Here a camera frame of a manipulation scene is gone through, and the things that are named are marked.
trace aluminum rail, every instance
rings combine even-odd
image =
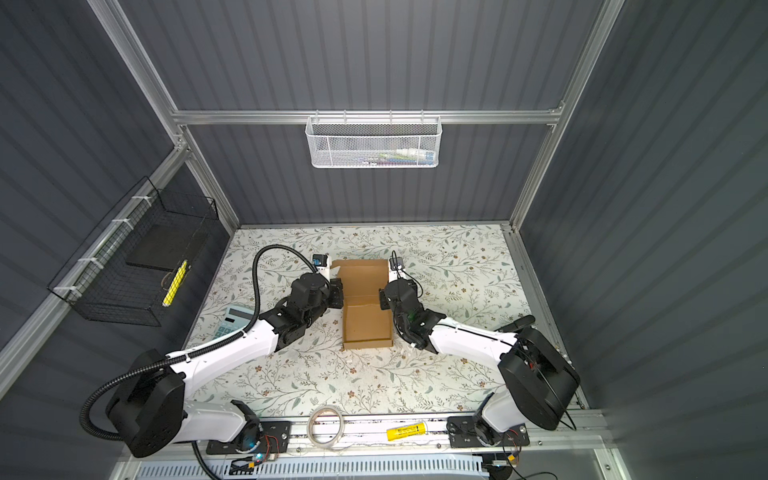
[[[603,412],[598,409],[569,409],[577,430],[573,431],[564,426],[557,430],[548,431],[528,424],[528,437],[531,444],[524,447],[530,451],[552,450],[594,450],[614,448],[615,442],[607,427]],[[281,456],[323,457],[327,455],[398,455],[398,454],[430,454],[430,453],[492,453],[501,452],[501,446],[475,447],[470,449],[454,449],[451,447],[446,420],[454,415],[471,415],[473,412],[441,412],[441,413],[387,413],[381,415],[345,415],[344,435],[334,445],[333,449],[321,449],[314,446],[306,436],[309,417],[276,417],[262,418],[262,422],[288,421],[291,422],[288,451]],[[414,435],[390,442],[386,437],[387,429],[424,422],[427,433]],[[313,427],[313,433],[320,442],[333,437],[339,430],[339,420],[334,415],[320,416]],[[194,458],[190,446],[186,443],[167,445],[151,457],[143,458],[143,462],[184,460]],[[139,462],[125,449],[121,461]]]
[[[260,110],[181,110],[171,117],[179,125],[251,124],[304,125],[309,117],[319,116],[325,123],[406,123],[440,117],[443,124],[547,124],[560,120],[553,110],[424,110],[424,111],[260,111]]]

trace calculator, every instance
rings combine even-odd
[[[243,328],[248,325],[248,322],[250,322],[250,319],[252,318],[253,310],[250,308],[234,304],[229,305],[224,314],[224,318],[221,319],[219,326],[216,328],[214,339]]]

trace box flap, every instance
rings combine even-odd
[[[379,303],[379,289],[389,281],[387,260],[336,260],[332,268],[340,266],[338,277],[344,284],[344,298],[375,296]]]

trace white wire basket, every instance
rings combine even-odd
[[[440,117],[411,123],[309,117],[306,139],[312,165],[318,168],[434,168],[438,164]]]

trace item in basket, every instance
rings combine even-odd
[[[174,302],[174,297],[176,296],[176,292],[179,291],[181,282],[184,281],[184,275],[186,274],[187,274],[187,261],[185,260],[179,267],[179,270],[176,270],[174,281],[170,283],[170,287],[168,287],[168,293],[166,293],[165,298],[163,298],[163,306],[170,306]]]
[[[185,258],[194,258],[206,234],[165,225],[153,225],[125,259],[131,266],[173,272]]]

